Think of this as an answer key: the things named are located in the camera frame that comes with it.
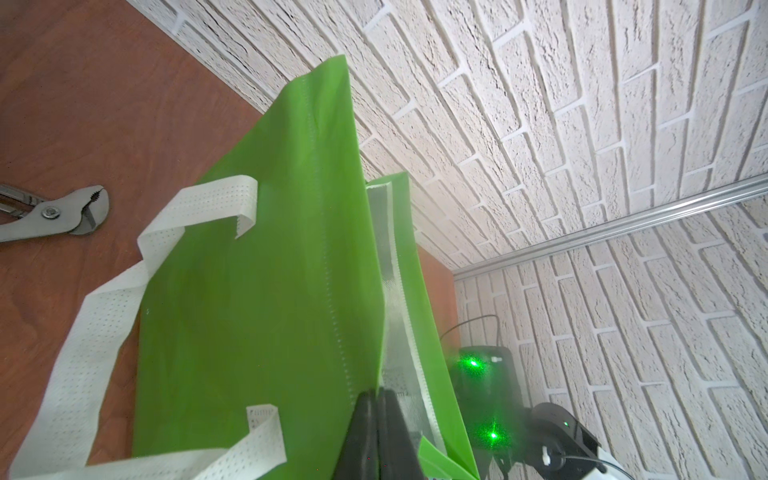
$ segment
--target black cable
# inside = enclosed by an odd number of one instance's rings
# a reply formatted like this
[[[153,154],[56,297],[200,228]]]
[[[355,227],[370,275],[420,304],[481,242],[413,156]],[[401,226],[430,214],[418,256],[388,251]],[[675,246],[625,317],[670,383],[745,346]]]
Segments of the black cable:
[[[600,460],[599,458],[580,457],[578,455],[563,455],[563,458],[573,458],[574,460],[588,460],[590,462],[602,463],[603,465],[607,465],[611,468],[615,468],[619,472],[625,474],[627,478],[629,478],[630,480],[636,480],[635,477],[630,475],[626,470],[624,470],[619,465],[616,465],[615,463],[606,462],[605,460]]]
[[[459,328],[460,326],[464,325],[465,323],[474,322],[475,320],[480,320],[480,319],[484,319],[484,318],[490,318],[490,317],[492,317],[492,316],[496,318],[496,346],[500,346],[500,345],[501,345],[501,341],[502,341],[502,321],[501,321],[501,320],[498,318],[498,315],[495,315],[495,314],[493,314],[493,313],[489,313],[488,315],[480,315],[480,316],[476,316],[476,317],[475,317],[475,318],[473,318],[473,319],[465,320],[465,321],[463,321],[463,322],[461,322],[461,323],[458,323],[458,324],[456,324],[456,325],[452,326],[451,328],[447,329],[447,330],[446,330],[446,331],[445,331],[445,332],[444,332],[444,333],[443,333],[443,334],[440,336],[440,341],[442,341],[442,339],[443,339],[443,338],[444,338],[446,335],[448,335],[448,334],[451,332],[451,330],[453,330],[453,329],[457,329],[457,328]]]

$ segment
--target green fabric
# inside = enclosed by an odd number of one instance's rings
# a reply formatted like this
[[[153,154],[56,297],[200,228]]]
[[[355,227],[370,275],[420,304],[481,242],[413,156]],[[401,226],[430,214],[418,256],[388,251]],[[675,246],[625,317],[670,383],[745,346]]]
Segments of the green fabric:
[[[419,358],[424,369],[424,376],[427,380],[429,395],[432,398],[432,406],[435,408],[435,416],[449,457],[445,458],[449,462],[439,461],[437,455],[443,457],[444,455],[430,445],[430,449],[422,447],[419,450],[419,460],[427,476],[446,478],[438,475],[438,471],[432,470],[432,466],[447,469],[449,466],[446,465],[454,462],[461,471],[471,474],[467,477],[455,476],[453,477],[455,480],[479,478],[480,474],[472,454],[472,447],[469,445],[462,415],[458,410],[458,403],[456,403],[456,396],[453,393],[451,378],[445,364],[445,357],[442,354],[437,326],[432,317],[432,307],[424,284],[419,252],[413,235],[408,174],[389,175],[374,180],[369,185],[389,182],[392,183],[397,259],[403,290],[406,293],[408,314],[416,340],[416,348],[419,350]]]
[[[200,182],[235,174],[259,182],[256,225],[188,227],[144,296],[133,454],[231,447],[271,403],[289,461],[265,478],[327,480],[383,328],[344,57],[290,82]]]

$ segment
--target pliers jaw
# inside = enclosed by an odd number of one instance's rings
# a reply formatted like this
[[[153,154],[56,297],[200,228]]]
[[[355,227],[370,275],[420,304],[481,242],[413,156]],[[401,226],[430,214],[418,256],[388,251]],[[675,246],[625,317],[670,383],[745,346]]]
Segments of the pliers jaw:
[[[18,188],[0,185],[0,197],[33,207],[26,211],[0,203],[0,211],[19,219],[0,225],[0,242],[57,233],[85,235],[96,230],[109,212],[109,195],[101,185],[75,190],[57,200],[45,200]]]

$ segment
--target wooden table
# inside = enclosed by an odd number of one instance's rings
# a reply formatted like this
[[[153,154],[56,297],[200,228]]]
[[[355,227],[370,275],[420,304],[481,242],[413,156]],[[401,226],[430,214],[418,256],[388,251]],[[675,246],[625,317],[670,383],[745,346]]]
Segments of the wooden table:
[[[83,297],[141,259],[138,234],[260,113],[125,0],[0,2],[0,45],[0,183],[49,198],[102,184],[111,203],[92,235],[0,244],[0,466],[7,471]],[[456,322],[452,276],[421,256],[443,331]],[[130,456],[136,357],[134,328],[90,463]]]

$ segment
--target white brick wall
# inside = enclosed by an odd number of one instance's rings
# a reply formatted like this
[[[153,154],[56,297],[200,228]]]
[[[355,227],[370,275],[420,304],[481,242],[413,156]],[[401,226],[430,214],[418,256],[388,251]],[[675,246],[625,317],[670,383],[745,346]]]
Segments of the white brick wall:
[[[345,53],[451,269],[768,170],[768,0],[128,1],[261,111]]]
[[[525,402],[569,406],[636,478],[768,478],[766,235],[761,197],[495,270],[456,283],[459,320],[499,315]]]

